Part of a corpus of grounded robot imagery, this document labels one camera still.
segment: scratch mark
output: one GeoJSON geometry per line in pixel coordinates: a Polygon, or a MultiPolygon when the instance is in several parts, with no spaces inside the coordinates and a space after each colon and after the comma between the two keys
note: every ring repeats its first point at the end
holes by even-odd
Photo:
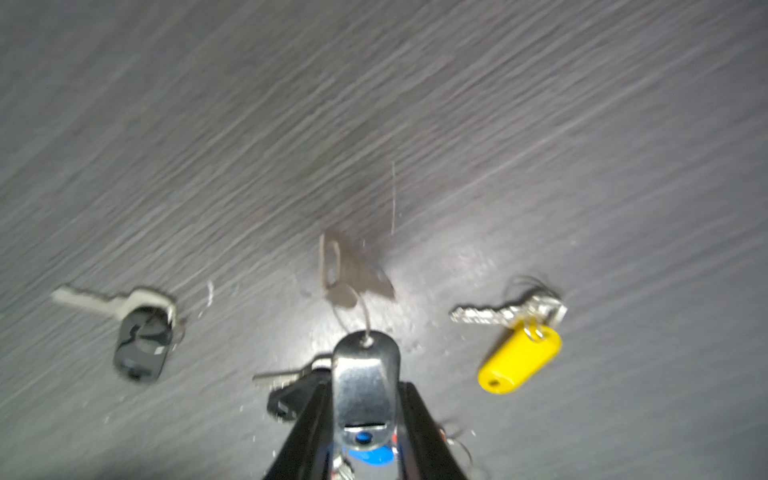
{"type": "Polygon", "coordinates": [[[206,308],[214,304],[214,283],[208,280],[208,304],[206,308]]]}
{"type": "Polygon", "coordinates": [[[397,181],[395,177],[395,162],[392,162],[392,231],[390,235],[395,234],[395,212],[397,211],[397,181]]]}

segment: metal ring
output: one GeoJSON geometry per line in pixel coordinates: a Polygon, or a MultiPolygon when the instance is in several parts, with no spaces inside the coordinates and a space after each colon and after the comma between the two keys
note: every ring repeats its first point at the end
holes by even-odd
{"type": "Polygon", "coordinates": [[[533,338],[533,335],[531,334],[531,329],[528,328],[528,325],[530,325],[530,321],[529,320],[523,320],[523,332],[525,332],[525,335],[528,336],[528,339],[531,340],[533,343],[541,343],[541,342],[543,342],[545,340],[544,332],[542,332],[538,328],[538,322],[536,322],[536,330],[534,330],[536,332],[536,335],[538,336],[538,339],[534,339],[533,338]]]}
{"type": "MultiPolygon", "coordinates": [[[[357,290],[355,290],[351,285],[349,285],[348,283],[341,283],[341,285],[344,285],[348,289],[352,290],[353,295],[357,299],[357,303],[362,308],[363,319],[365,320],[365,323],[366,323],[366,335],[362,338],[361,344],[363,347],[368,348],[373,344],[373,338],[371,338],[371,316],[368,312],[368,306],[366,306],[365,300],[362,299],[362,297],[357,292],[357,290]]],[[[336,321],[339,323],[339,325],[345,332],[350,333],[349,329],[346,328],[346,325],[344,325],[344,322],[342,322],[341,317],[339,316],[339,312],[337,310],[338,307],[336,307],[336,304],[334,304],[333,302],[330,302],[330,304],[331,304],[331,310],[333,311],[333,315],[336,317],[336,321]]]]}

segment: metal tab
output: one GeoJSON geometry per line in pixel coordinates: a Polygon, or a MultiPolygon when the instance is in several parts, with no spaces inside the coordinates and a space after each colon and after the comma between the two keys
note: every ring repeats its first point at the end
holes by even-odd
{"type": "Polygon", "coordinates": [[[397,419],[400,350],[385,333],[368,338],[365,331],[344,337],[331,366],[334,441],[359,451],[386,445],[397,419]]]}

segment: metal key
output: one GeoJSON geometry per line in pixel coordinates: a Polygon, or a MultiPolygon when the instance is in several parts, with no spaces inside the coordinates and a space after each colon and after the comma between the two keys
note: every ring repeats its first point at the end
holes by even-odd
{"type": "Polygon", "coordinates": [[[282,388],[297,381],[303,376],[309,375],[314,369],[330,368],[330,356],[319,355],[312,362],[307,363],[298,370],[283,370],[282,372],[257,373],[253,376],[253,385],[262,390],[274,390],[282,388]]]}
{"type": "Polygon", "coordinates": [[[545,319],[547,325],[557,326],[568,308],[563,301],[549,292],[533,293],[521,305],[507,305],[501,308],[475,308],[460,306],[451,312],[451,320],[456,323],[474,323],[480,325],[503,325],[513,328],[524,316],[545,319]]]}
{"type": "Polygon", "coordinates": [[[51,299],[56,303],[111,316],[119,321],[141,306],[153,306],[166,311],[168,322],[174,330],[179,330],[180,327],[174,301],[162,293],[147,288],[134,289],[128,296],[109,297],[96,292],[60,286],[51,294],[51,299]]]}

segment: black plastic key head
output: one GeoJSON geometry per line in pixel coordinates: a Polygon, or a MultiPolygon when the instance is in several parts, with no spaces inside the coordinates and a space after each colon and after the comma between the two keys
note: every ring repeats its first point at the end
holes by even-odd
{"type": "Polygon", "coordinates": [[[129,380],[154,382],[163,369],[172,339],[165,310],[155,306],[139,307],[120,324],[113,364],[129,380]]]}

